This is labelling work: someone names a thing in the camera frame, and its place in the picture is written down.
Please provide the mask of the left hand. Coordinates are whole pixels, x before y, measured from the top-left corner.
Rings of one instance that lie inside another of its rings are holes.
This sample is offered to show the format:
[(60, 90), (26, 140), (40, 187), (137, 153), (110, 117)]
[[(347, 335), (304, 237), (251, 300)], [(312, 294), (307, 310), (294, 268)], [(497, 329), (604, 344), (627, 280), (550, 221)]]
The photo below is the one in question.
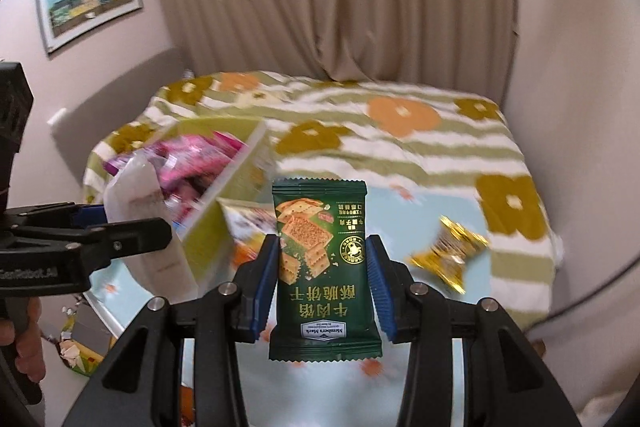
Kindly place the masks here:
[(26, 375), (30, 381), (39, 384), (46, 376), (46, 365), (40, 339), (38, 321), (41, 315), (41, 303), (38, 297), (30, 298), (27, 306), (29, 323), (26, 331), (21, 334), (15, 332), (14, 324), (7, 319), (0, 321), (1, 346), (14, 343), (17, 356), (15, 365), (17, 370)]

